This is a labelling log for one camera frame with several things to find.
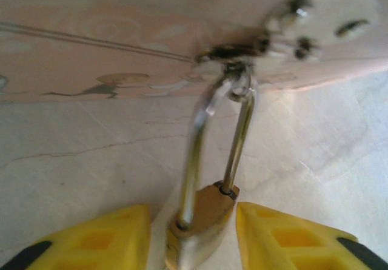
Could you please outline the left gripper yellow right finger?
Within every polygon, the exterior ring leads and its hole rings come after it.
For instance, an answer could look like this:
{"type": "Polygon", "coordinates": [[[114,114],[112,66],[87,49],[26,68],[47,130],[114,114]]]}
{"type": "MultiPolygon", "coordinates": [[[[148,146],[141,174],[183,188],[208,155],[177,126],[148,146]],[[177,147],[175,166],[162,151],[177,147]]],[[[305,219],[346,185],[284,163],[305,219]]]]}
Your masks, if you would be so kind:
{"type": "Polygon", "coordinates": [[[238,203],[236,233],[243,270],[388,270],[354,235],[255,203],[238,203]]]}

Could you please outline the metal box latch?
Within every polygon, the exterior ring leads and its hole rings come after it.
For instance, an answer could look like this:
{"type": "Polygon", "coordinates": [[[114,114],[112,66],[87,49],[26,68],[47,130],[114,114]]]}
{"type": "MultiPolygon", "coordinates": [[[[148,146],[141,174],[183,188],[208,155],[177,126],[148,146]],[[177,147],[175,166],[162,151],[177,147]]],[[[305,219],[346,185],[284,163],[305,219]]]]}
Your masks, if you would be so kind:
{"type": "Polygon", "coordinates": [[[289,0],[268,13],[253,43],[213,46],[198,53],[195,62],[243,62],[270,70],[290,57],[314,61],[323,47],[358,38],[379,19],[379,0],[289,0]]]}

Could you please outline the brass padlock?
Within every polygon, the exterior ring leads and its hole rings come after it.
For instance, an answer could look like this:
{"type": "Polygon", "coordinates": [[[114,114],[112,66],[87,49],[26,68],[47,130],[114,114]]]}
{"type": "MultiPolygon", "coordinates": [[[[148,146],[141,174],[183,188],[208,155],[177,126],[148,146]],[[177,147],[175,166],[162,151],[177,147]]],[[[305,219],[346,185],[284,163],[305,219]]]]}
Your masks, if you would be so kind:
{"type": "Polygon", "coordinates": [[[252,71],[238,62],[225,66],[220,79],[202,96],[193,114],[187,146],[181,202],[167,226],[166,270],[195,270],[219,247],[236,205],[234,179],[255,106],[252,71]],[[241,104],[222,180],[199,188],[207,125],[216,105],[229,98],[241,104]]]}

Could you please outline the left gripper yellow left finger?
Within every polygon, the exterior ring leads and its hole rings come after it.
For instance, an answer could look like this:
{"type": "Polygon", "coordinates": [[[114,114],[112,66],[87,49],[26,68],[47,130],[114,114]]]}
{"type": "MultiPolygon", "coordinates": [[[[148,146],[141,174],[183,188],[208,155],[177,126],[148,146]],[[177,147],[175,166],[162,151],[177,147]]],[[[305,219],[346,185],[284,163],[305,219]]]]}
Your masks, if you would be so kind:
{"type": "Polygon", "coordinates": [[[146,270],[148,205],[137,204],[35,241],[0,270],[146,270]]]}

